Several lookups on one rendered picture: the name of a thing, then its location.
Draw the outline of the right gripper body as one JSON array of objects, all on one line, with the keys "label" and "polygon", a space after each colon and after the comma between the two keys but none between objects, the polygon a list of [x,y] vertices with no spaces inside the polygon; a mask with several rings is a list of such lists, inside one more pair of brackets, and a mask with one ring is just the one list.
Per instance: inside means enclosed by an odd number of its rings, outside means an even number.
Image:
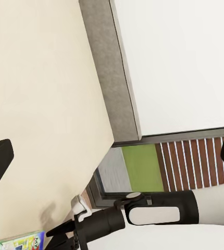
[{"label": "right gripper body", "polygon": [[104,209],[94,212],[89,217],[84,217],[79,222],[78,215],[74,215],[79,250],[88,250],[88,242],[110,235],[110,225]]}]

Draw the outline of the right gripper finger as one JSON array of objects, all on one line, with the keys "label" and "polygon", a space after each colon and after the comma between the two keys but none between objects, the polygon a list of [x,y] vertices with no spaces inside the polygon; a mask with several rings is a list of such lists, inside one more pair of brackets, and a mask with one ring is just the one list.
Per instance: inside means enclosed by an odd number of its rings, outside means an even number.
[{"label": "right gripper finger", "polygon": [[76,230],[75,221],[73,219],[70,219],[70,220],[66,221],[65,223],[55,227],[54,229],[51,229],[50,231],[48,231],[46,233],[46,236],[53,237],[53,236],[58,235],[58,234],[72,232],[74,230]]},{"label": "right gripper finger", "polygon": [[48,250],[79,250],[80,245],[76,230],[73,231],[73,234],[74,234],[73,237],[61,242],[60,244],[51,247]]}]

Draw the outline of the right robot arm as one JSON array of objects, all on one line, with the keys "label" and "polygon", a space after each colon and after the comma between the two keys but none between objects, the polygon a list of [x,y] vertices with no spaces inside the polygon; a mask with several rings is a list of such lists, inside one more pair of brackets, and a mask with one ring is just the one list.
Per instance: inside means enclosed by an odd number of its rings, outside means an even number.
[{"label": "right robot arm", "polygon": [[74,220],[51,229],[47,237],[72,232],[74,236],[48,250],[88,250],[88,242],[126,227],[174,224],[214,224],[224,226],[224,184],[201,189],[151,194],[152,205],[140,192],[114,201],[114,206],[91,212],[81,194],[71,200]]}]

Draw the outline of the board game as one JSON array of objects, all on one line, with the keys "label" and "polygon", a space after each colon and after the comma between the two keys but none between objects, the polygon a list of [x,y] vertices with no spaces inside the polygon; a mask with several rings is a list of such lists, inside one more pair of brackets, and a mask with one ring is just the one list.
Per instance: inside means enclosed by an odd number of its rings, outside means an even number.
[{"label": "board game", "polygon": [[0,240],[0,250],[43,250],[45,231],[34,231]]}]

